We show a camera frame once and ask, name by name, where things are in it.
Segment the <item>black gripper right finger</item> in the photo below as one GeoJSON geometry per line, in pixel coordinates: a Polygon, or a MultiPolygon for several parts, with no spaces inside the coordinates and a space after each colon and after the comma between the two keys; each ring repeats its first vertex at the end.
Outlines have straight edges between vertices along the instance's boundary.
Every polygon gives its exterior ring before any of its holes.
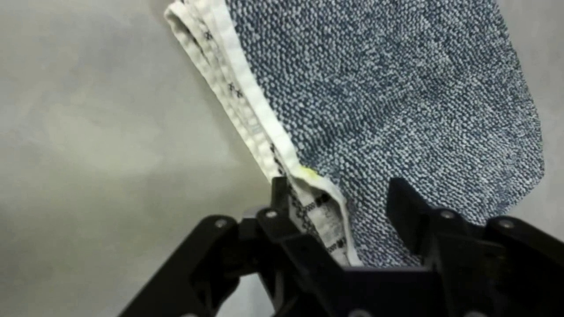
{"type": "Polygon", "coordinates": [[[386,216],[441,281],[446,317],[564,317],[564,242],[515,216],[485,225],[392,177],[386,216]]]}

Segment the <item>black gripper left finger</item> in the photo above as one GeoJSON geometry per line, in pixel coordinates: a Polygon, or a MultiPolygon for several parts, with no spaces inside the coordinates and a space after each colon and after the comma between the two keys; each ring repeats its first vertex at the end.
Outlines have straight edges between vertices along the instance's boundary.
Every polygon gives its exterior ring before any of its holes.
{"type": "Polygon", "coordinates": [[[258,274],[274,317],[378,317],[372,295],[290,218],[290,184],[254,216],[203,218],[119,317],[217,317],[247,274],[258,274]]]}

